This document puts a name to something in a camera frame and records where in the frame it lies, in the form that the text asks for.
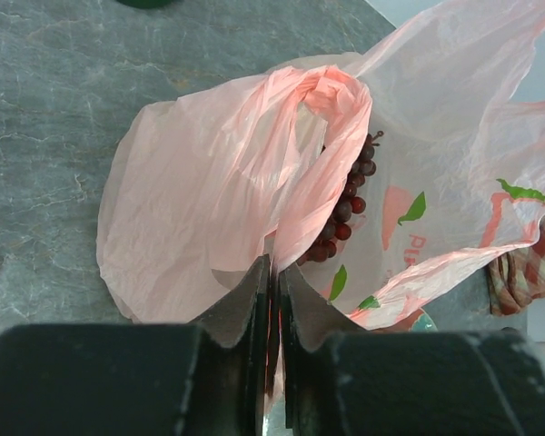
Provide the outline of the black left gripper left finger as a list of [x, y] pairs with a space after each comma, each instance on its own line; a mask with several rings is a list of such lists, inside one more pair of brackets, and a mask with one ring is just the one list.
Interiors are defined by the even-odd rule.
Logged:
[[270, 262], [188, 323], [0, 335], [0, 435], [259, 435]]

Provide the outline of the dark red fake grape bunch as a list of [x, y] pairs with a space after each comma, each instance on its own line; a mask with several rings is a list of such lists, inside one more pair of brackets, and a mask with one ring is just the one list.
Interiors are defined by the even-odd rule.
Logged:
[[362, 149], [348, 172], [337, 204], [312, 246], [296, 261], [299, 266], [309, 262], [326, 262], [337, 254], [339, 242], [351, 238], [350, 220], [354, 215], [361, 215], [367, 207], [359, 191], [367, 179], [374, 176], [377, 171], [377, 163], [374, 161], [375, 149], [380, 146], [378, 140], [383, 136], [382, 130], [375, 134], [367, 134]]

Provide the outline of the pink plastic bag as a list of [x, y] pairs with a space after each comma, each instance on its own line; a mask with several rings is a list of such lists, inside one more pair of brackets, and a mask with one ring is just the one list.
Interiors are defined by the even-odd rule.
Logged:
[[300, 58], [145, 106], [101, 201], [100, 274], [135, 322], [188, 322], [264, 253], [284, 269], [329, 219], [367, 134], [366, 210], [304, 267], [360, 326], [395, 324], [545, 216], [545, 101], [515, 103], [545, 1], [446, 1], [364, 54]]

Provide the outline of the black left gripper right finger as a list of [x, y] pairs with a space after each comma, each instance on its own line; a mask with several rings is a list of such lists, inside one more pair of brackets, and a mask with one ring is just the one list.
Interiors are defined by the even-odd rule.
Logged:
[[369, 332], [279, 275], [297, 435], [545, 435], [545, 361], [514, 332]]

